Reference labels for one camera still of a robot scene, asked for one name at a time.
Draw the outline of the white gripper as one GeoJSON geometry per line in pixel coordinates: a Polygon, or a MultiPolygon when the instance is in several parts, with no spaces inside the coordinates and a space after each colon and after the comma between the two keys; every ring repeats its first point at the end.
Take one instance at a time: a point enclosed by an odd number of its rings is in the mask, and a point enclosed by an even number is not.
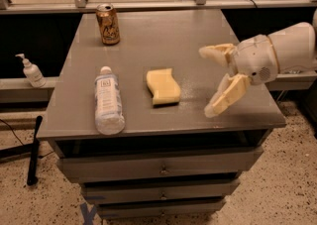
{"type": "Polygon", "coordinates": [[[223,67],[233,66],[237,73],[224,75],[216,93],[204,108],[207,118],[220,115],[240,100],[250,85],[259,85],[276,79],[277,59],[268,36],[257,35],[241,41],[237,46],[220,44],[199,49],[203,58],[209,58],[223,67]]]}

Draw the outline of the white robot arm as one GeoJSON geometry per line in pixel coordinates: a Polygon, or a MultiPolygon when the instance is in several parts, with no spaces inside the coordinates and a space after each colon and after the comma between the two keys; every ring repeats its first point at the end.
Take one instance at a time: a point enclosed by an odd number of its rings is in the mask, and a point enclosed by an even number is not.
{"type": "Polygon", "coordinates": [[[274,81],[281,73],[315,70],[316,19],[269,35],[256,35],[237,45],[202,47],[199,54],[230,68],[233,73],[224,75],[204,108],[205,116],[212,118],[239,101],[251,85],[274,81]]]}

